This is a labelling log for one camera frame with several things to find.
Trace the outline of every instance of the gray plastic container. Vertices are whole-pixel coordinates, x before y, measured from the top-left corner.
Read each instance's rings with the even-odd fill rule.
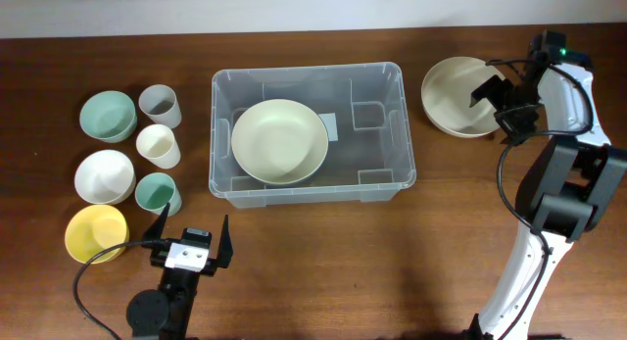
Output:
[[[325,122],[337,140],[330,140],[324,163],[294,186],[257,181],[231,151],[233,125],[246,109],[270,99],[335,117],[335,127]],[[403,77],[393,63],[219,71],[212,81],[211,137],[209,189],[237,208],[387,201],[415,182]]]

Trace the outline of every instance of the white bowl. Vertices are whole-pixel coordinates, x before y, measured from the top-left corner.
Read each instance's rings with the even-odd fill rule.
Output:
[[[231,147],[247,174],[263,183],[287,185],[317,171],[329,140],[324,123],[312,109],[276,99],[242,114],[233,127]]]
[[[76,192],[91,204],[117,204],[133,192],[135,171],[128,157],[116,150],[88,156],[74,176]]]
[[[422,81],[422,107],[427,117],[444,132],[475,138],[499,128],[495,108],[483,99],[470,108],[470,94],[484,81],[498,75],[494,67],[471,57],[452,57],[433,66]]]

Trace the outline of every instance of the teal bowl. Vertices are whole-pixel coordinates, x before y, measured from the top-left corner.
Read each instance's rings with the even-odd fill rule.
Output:
[[[80,127],[92,138],[107,143],[121,142],[137,127],[135,104],[119,91],[98,93],[80,110]]]

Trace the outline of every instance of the cable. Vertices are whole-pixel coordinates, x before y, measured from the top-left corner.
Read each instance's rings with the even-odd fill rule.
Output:
[[[82,302],[80,302],[80,297],[78,297],[78,281],[80,280],[80,277],[83,275],[83,273],[87,270],[87,268],[89,266],[91,266],[92,263],[94,263],[97,259],[99,259],[100,257],[106,255],[109,252],[115,251],[118,248],[122,248],[122,247],[132,247],[132,246],[140,246],[140,245],[146,245],[146,244],[152,244],[152,243],[159,243],[160,240],[154,240],[154,241],[134,241],[134,242],[124,242],[124,243],[120,243],[117,244],[115,246],[109,247],[101,252],[98,252],[95,256],[91,257],[89,259],[89,261],[87,261],[84,266],[82,266],[80,268],[80,270],[78,271],[78,273],[76,274],[76,277],[74,278],[74,283],[72,284],[72,291],[74,294],[74,300],[76,301],[76,305],[78,306],[78,308],[87,316],[87,318],[91,321],[93,321],[94,323],[96,323],[96,325],[100,326],[101,328],[105,329],[105,331],[107,331],[114,339],[116,340],[121,340],[120,336],[116,334],[116,332],[110,328],[109,326],[105,325],[105,323],[103,323],[102,321],[100,321],[96,316],[94,316],[90,311],[88,311],[85,306],[82,304]]]
[[[556,72],[558,74],[560,74],[561,76],[565,77],[566,79],[568,79],[568,81],[570,81],[572,83],[572,85],[577,89],[577,91],[579,91],[579,93],[582,95],[583,99],[584,99],[584,103],[586,105],[586,110],[588,111],[588,119],[589,122],[586,123],[582,128],[578,129],[578,130],[573,130],[573,131],[564,131],[564,130],[544,130],[544,131],[537,131],[537,132],[532,132],[532,133],[527,133],[527,134],[523,134],[519,137],[516,137],[514,139],[512,139],[509,144],[506,146],[506,148],[503,150],[503,153],[501,154],[501,157],[499,158],[499,164],[497,165],[497,188],[499,189],[499,195],[501,196],[501,199],[503,200],[503,203],[506,205],[507,209],[525,226],[527,226],[530,230],[531,233],[533,233],[534,235],[538,236],[538,238],[540,238],[540,241],[542,242],[542,246],[543,246],[543,251],[544,251],[544,258],[542,260],[542,264],[540,266],[540,271],[538,272],[538,276],[536,278],[536,281],[534,282],[533,286],[531,287],[531,291],[529,291],[529,295],[527,296],[527,299],[525,300],[525,303],[522,305],[522,307],[520,308],[520,312],[518,312],[518,315],[516,315],[516,318],[511,322],[511,324],[509,325],[509,327],[506,329],[506,331],[501,335],[501,337],[499,338],[499,340],[504,340],[506,338],[506,336],[511,332],[512,329],[514,329],[514,327],[518,324],[518,322],[520,321],[520,319],[522,318],[522,316],[524,315],[525,311],[527,310],[527,307],[529,306],[529,304],[531,303],[531,300],[533,299],[534,294],[536,293],[538,287],[540,286],[540,281],[542,280],[545,271],[547,270],[547,266],[549,265],[549,255],[552,253],[551,251],[551,247],[549,246],[549,242],[547,242],[547,239],[545,238],[545,236],[542,234],[542,231],[539,230],[538,228],[534,227],[529,221],[527,221],[523,216],[521,216],[515,209],[515,207],[511,204],[511,202],[509,201],[509,199],[507,198],[507,195],[503,189],[503,166],[505,165],[505,160],[507,157],[507,154],[509,153],[509,151],[516,145],[524,142],[527,139],[530,139],[532,137],[535,136],[547,136],[547,135],[565,135],[565,136],[576,136],[576,135],[580,135],[580,134],[584,134],[587,133],[588,131],[590,131],[590,129],[592,129],[593,127],[593,123],[594,123],[594,110],[592,107],[592,100],[590,99],[590,97],[588,97],[588,94],[586,93],[586,91],[583,88],[583,85],[581,85],[581,83],[575,79],[572,75],[570,75],[569,73],[566,73],[565,71],[553,66],[553,65],[548,65],[539,61],[534,61],[534,60],[511,60],[511,61],[501,61],[501,60],[493,60],[493,61],[488,61],[486,62],[486,66],[500,66],[500,65],[505,65],[508,66],[510,68],[513,68],[512,64],[515,63],[526,63],[526,64],[535,64],[535,65],[541,65],[546,67],[547,69]]]

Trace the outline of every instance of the teal cup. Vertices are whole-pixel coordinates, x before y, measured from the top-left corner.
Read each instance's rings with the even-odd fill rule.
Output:
[[[98,93],[80,110],[80,127],[92,138],[107,143],[121,142],[137,127],[135,104],[119,91]]]
[[[135,189],[137,204],[149,212],[159,215],[169,203],[168,216],[180,210],[182,201],[172,177],[165,173],[151,173],[137,183]]]

